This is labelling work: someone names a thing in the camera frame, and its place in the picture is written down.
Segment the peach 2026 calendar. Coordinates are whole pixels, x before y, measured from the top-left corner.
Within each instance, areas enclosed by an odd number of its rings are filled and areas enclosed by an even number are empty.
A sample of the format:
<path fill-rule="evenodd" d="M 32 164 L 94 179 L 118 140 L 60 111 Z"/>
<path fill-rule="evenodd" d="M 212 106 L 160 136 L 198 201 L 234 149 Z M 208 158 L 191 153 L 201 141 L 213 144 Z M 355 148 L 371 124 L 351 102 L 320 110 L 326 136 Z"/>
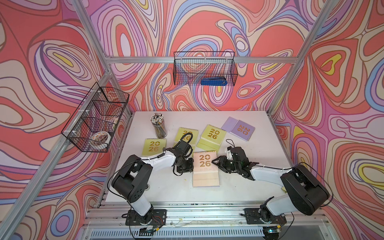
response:
<path fill-rule="evenodd" d="M 193 186 L 217 186 L 220 185 L 219 169 L 212 164 L 217 158 L 215 151 L 194 152 Z"/>

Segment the purple 2026 calendar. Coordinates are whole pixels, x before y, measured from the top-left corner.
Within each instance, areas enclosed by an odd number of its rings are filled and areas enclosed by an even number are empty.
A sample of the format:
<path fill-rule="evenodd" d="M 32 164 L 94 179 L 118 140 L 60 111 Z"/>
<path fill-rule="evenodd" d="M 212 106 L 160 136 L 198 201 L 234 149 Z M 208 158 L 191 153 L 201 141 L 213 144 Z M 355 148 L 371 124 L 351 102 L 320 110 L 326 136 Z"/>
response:
<path fill-rule="evenodd" d="M 248 142 L 256 128 L 244 121 L 228 117 L 221 129 Z"/>
<path fill-rule="evenodd" d="M 219 185 L 217 186 L 193 186 L 193 188 L 198 188 L 198 189 L 201 189 L 201 188 L 218 188 L 220 187 Z"/>

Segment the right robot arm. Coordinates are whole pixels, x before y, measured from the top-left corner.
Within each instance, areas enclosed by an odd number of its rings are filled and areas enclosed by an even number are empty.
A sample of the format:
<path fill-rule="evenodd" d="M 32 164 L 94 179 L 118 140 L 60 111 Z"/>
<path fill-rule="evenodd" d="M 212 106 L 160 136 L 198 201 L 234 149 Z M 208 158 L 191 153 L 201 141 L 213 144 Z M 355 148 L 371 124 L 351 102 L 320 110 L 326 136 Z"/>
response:
<path fill-rule="evenodd" d="M 212 163 L 227 174 L 237 173 L 251 181 L 269 182 L 285 188 L 284 195 L 270 197 L 260 206 L 259 215 L 265 222 L 296 211 L 310 216 L 330 197 L 326 187 L 302 165 L 280 169 L 249 161 L 230 160 L 225 156 L 218 157 Z"/>

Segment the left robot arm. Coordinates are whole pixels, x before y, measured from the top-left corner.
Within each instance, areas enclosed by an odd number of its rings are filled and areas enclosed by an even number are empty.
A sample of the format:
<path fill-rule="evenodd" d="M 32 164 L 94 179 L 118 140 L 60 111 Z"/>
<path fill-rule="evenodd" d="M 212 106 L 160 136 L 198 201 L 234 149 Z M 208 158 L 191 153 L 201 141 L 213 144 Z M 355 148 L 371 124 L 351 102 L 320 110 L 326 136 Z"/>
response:
<path fill-rule="evenodd" d="M 146 199 L 144 192 L 152 172 L 168 167 L 172 167 L 177 176 L 192 172 L 192 152 L 166 149 L 161 154 L 147 158 L 131 155 L 114 174 L 111 187 L 130 204 L 137 216 L 148 222 L 153 216 L 153 205 Z"/>

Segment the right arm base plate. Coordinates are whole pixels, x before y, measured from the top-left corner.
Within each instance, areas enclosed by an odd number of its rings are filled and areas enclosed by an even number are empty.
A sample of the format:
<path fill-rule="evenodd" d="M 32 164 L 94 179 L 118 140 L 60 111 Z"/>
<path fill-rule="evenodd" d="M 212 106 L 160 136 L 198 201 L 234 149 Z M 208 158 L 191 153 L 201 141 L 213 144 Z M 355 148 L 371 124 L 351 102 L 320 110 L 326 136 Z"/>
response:
<path fill-rule="evenodd" d="M 245 217 L 248 225 L 285 225 L 287 223 L 284 215 L 274 216 L 267 209 L 246 208 L 240 216 Z"/>

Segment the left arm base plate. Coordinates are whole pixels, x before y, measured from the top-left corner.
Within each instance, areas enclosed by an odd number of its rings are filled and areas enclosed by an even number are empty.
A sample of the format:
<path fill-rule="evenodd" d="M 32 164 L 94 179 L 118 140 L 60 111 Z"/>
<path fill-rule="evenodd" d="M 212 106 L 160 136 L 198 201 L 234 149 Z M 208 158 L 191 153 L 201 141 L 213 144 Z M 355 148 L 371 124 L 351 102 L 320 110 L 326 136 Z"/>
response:
<path fill-rule="evenodd" d="M 129 210 L 122 215 L 126 220 L 126 226 L 163 226 L 166 224 L 167 210 L 154 209 L 150 210 L 145 216 L 140 216 L 134 210 Z"/>

